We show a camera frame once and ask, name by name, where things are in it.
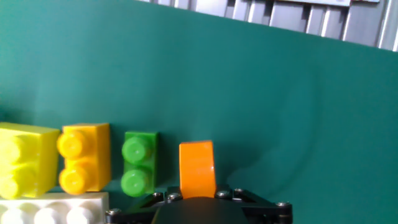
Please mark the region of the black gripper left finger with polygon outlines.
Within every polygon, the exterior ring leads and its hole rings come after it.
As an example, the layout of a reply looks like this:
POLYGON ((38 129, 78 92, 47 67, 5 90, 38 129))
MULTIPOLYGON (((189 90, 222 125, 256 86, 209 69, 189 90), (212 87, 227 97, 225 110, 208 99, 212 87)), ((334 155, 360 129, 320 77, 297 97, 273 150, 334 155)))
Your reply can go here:
POLYGON ((105 223, 150 223, 158 209, 169 203, 183 200, 179 187, 168 187, 165 192, 154 192, 126 211, 112 208, 104 213, 105 223))

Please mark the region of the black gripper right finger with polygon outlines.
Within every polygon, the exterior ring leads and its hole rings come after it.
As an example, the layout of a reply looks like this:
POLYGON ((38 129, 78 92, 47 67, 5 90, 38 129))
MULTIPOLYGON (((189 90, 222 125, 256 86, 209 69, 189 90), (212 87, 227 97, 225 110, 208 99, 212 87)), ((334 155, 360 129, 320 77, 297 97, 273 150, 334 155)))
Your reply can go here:
POLYGON ((217 185, 215 199, 229 202, 249 223, 293 224, 293 206, 290 202, 270 202, 248 190, 232 189, 228 184, 217 185))

